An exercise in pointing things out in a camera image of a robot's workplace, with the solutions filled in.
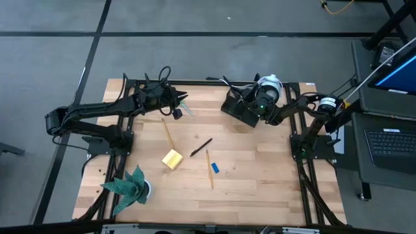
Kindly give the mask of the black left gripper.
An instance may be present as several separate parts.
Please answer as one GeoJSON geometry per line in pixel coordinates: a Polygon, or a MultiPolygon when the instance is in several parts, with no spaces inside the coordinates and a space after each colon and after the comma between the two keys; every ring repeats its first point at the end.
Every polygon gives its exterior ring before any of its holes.
{"type": "Polygon", "coordinates": [[[159,111],[163,116],[172,115],[178,120],[182,117],[178,106],[187,97],[170,84],[149,84],[139,91],[139,114],[159,111]]]}

